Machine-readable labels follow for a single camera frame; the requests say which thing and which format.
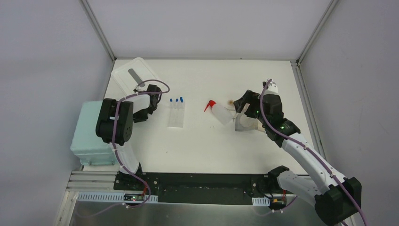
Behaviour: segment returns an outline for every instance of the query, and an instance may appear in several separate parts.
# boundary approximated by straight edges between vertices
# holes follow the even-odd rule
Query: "gray wall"
[[[89,0],[117,57],[297,59],[330,0]]]
[[[398,10],[341,1],[302,63],[327,158],[361,181],[371,225],[399,221]]]
[[[0,225],[52,225],[111,61],[77,0],[1,1],[0,53]]]

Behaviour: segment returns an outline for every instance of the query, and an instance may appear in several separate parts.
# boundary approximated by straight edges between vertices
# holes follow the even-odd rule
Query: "robotic arm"
[[[314,206],[318,216],[327,225],[338,224],[356,213],[356,207],[339,184],[333,179],[333,175],[338,178],[359,206],[361,203],[360,182],[356,178],[347,179],[345,175],[338,172],[317,152],[313,151],[314,148],[303,137],[300,129],[293,122],[284,118],[282,102],[278,95],[276,84],[272,81],[268,83],[264,82],[263,86],[267,86],[267,90],[263,96],[262,106],[260,104],[261,95],[247,90],[243,97],[234,101],[236,112],[241,113],[244,106],[249,104],[244,114],[249,118],[258,119],[262,123],[267,136],[279,147],[283,148],[284,151],[293,156],[313,181],[297,176],[284,166],[271,170],[268,173],[268,177],[274,179],[275,186],[298,195],[310,205]],[[263,119],[262,111],[268,122]],[[276,133],[268,123],[279,133],[289,138],[285,138]],[[305,148],[311,149],[313,154],[293,140],[305,144]],[[329,173],[318,159],[321,159],[332,173]]]
[[[146,92],[161,92],[161,89],[156,85],[148,85]],[[113,126],[118,101],[106,98],[101,105],[96,125],[96,135],[114,149],[111,141],[112,132],[116,129],[115,144],[120,160],[123,160],[124,166],[133,173],[136,173],[140,166],[132,146],[127,142],[132,136],[133,122],[146,121],[148,119],[148,114],[152,114],[158,108],[158,103],[162,97],[161,95],[162,94],[139,95],[131,101],[121,102],[116,128]],[[129,174],[123,166],[120,166],[120,171]]]

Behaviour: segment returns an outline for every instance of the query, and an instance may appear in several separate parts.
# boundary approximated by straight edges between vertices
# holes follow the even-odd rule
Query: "metal frame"
[[[332,14],[333,10],[335,9],[335,7],[337,6],[337,4],[340,1],[341,0],[331,0],[330,1],[329,5],[327,6],[326,11],[324,12],[323,16],[321,17],[319,23],[317,24],[316,28],[314,29],[311,37],[309,38],[308,42],[305,45],[305,48],[302,50],[302,53],[297,60],[297,63],[299,65],[301,65],[303,59],[305,58],[306,54],[309,52],[314,41],[316,40],[317,36],[319,35],[321,29],[324,27],[324,25],[326,24],[326,21],[328,20],[328,18]]]
[[[79,2],[81,3],[83,10],[85,11],[86,15],[88,16],[88,19],[89,19],[91,25],[93,26],[93,29],[98,36],[98,39],[100,40],[101,44],[103,45],[105,51],[107,51],[108,56],[114,62],[116,60],[116,57],[111,49],[111,46],[110,46],[107,38],[104,35],[103,30],[101,29],[100,24],[97,21],[96,16],[94,15],[94,12],[93,12],[88,0],[79,0]]]
[[[309,125],[309,131],[311,132],[311,137],[313,140],[313,145],[319,152],[321,157],[326,159],[326,155],[321,142],[319,129],[314,118],[313,109],[311,106],[311,101],[309,98],[308,90],[306,89],[305,81],[303,80],[301,69],[296,62],[291,61],[292,71],[294,72],[296,85],[298,87],[299,96],[302,100],[303,109],[305,110],[306,120]]]
[[[78,198],[78,192],[65,192],[64,198],[61,203],[61,208],[58,211],[55,225],[56,226],[68,226],[71,222],[75,203]]]

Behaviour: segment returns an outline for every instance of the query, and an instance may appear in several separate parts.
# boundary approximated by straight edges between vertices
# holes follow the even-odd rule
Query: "metal floor panel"
[[[77,202],[80,215],[97,213],[113,203]],[[325,226],[314,208],[297,199],[282,214],[268,216],[267,207],[205,205],[205,204],[146,204],[127,210],[116,206],[92,218],[72,216],[70,226]]]

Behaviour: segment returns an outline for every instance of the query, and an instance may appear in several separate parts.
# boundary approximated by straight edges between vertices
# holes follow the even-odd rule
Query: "white robotic arm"
[[[306,144],[308,148],[314,150],[313,147],[306,141],[300,133],[295,133],[289,137]],[[304,150],[301,146],[292,140],[284,140],[282,144],[284,151],[289,153],[309,174],[311,180],[304,179],[297,176],[291,171],[285,171],[277,177],[280,187],[284,190],[290,191],[298,197],[304,199],[309,204],[316,203],[315,195],[324,194],[330,190],[329,186],[337,186],[337,182],[332,179],[327,170],[315,159],[308,151]],[[333,171],[341,183],[344,182],[344,175],[332,167],[326,160],[324,160],[319,153],[314,152],[320,159]]]
[[[274,82],[271,80],[264,82],[263,86],[262,94],[247,90],[243,97],[234,101],[236,112],[241,113],[244,106],[249,104],[244,114],[249,118],[258,119],[267,136],[288,152],[312,179],[307,180],[287,167],[280,166],[268,173],[268,177],[275,181],[274,187],[290,191],[314,206],[318,216],[327,225],[335,225],[356,213],[359,208],[354,202],[359,206],[361,203],[360,182],[356,178],[347,179],[345,175],[334,169],[314,151],[300,129],[284,118],[282,102]],[[353,202],[341,186],[347,190]]]

